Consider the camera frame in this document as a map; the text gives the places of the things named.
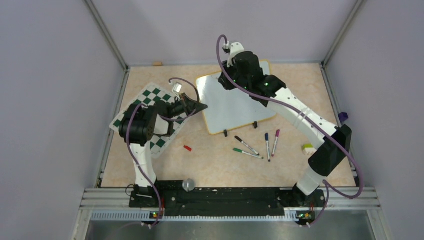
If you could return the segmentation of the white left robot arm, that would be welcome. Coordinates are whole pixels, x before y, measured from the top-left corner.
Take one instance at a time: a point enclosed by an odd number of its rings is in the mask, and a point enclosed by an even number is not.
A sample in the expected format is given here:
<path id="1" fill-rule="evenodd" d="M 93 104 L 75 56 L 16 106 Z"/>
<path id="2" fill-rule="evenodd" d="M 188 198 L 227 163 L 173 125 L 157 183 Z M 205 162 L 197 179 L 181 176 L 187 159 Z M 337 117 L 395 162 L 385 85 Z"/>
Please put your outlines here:
<path id="1" fill-rule="evenodd" d="M 118 126 L 118 133 L 133 157 L 135 168 L 135 185 L 146 188 L 141 194 L 141 200 L 149 207 L 160 202 L 160 193 L 153 185 L 157 176 L 153 170 L 151 140 L 154 137 L 170 137 L 173 134 L 174 123 L 182 121 L 178 117 L 196 115 L 208 108 L 208 105 L 193 100 L 185 93 L 174 102 L 159 100 L 151 106 L 143 103 L 132 103 L 123 115 Z"/>

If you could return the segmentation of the yellow framed whiteboard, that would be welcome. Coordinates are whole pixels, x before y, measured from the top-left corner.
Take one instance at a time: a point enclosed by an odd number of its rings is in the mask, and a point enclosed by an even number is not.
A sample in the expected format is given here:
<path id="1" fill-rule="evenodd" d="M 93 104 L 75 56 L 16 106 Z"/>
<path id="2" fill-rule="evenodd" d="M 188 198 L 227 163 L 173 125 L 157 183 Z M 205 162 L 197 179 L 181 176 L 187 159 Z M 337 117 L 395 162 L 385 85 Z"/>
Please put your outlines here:
<path id="1" fill-rule="evenodd" d="M 275 112 L 239 89 L 224 89 L 218 81 L 220 76 L 221 72 L 218 71 L 200 76 L 195 81 L 200 102 L 208 106 L 202 114 L 210 135 L 228 132 L 276 116 Z"/>

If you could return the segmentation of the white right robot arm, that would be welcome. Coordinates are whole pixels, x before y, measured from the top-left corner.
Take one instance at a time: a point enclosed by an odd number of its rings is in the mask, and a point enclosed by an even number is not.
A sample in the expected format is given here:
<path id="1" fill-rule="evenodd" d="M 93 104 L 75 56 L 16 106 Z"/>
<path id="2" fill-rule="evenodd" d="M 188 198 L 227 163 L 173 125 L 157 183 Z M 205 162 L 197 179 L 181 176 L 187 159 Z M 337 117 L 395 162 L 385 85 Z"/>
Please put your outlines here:
<path id="1" fill-rule="evenodd" d="M 221 65 L 219 82 L 226 90 L 239 89 L 265 108 L 277 113 L 303 133 L 316 150 L 308 160 L 303 177 L 293 187 L 293 200 L 307 206 L 313 192 L 349 155 L 352 130 L 327 121 L 299 100 L 287 85 L 272 74 L 265 74 L 259 58 L 240 42 L 217 45 L 228 54 Z"/>

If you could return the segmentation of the red marker cap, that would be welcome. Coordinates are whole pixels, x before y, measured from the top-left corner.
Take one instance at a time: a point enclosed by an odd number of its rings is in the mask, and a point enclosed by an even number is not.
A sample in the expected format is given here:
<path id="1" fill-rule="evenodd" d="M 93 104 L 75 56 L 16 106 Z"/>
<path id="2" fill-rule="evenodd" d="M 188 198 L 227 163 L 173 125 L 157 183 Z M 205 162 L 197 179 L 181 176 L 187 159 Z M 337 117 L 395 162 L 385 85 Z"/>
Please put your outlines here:
<path id="1" fill-rule="evenodd" d="M 186 150 L 188 150 L 189 152 L 191 152 L 192 151 L 192 148 L 191 147 L 189 147 L 189 146 L 187 146 L 187 145 L 184 145 L 183 146 Z"/>

